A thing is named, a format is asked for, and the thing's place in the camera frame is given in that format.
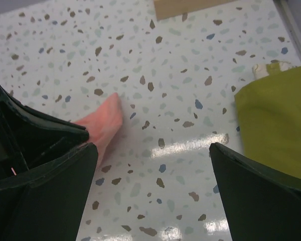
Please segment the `salmon pink t-shirt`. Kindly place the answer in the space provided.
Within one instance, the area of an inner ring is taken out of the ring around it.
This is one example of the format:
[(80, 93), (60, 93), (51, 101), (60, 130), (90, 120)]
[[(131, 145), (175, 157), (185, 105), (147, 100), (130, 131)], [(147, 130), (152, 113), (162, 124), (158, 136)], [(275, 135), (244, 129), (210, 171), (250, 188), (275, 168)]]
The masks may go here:
[(109, 96), (97, 109), (75, 122), (89, 132), (89, 143), (97, 147), (98, 168), (103, 160), (106, 149), (123, 123), (121, 100), (117, 93)]

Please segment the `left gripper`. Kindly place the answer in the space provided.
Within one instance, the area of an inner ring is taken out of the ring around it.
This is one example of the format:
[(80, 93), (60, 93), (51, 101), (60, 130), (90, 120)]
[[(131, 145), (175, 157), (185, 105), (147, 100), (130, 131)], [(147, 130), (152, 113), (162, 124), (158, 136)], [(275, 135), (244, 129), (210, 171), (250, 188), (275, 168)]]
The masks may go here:
[(88, 139), (85, 127), (22, 105), (0, 86), (0, 180), (54, 160)]

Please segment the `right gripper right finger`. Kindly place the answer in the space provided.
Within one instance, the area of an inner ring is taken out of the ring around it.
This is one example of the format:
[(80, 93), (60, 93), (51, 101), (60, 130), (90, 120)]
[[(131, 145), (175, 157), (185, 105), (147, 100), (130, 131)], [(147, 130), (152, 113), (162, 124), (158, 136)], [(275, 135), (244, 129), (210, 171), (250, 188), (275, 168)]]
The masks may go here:
[(233, 240), (301, 240), (301, 179), (221, 143), (209, 151)]

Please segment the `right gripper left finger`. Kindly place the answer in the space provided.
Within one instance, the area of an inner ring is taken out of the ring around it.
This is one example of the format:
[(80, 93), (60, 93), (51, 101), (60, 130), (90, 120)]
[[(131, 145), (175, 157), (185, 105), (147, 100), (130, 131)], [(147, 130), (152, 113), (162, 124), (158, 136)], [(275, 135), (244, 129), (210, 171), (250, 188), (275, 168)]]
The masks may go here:
[(75, 240), (97, 159), (88, 143), (0, 180), (0, 240)]

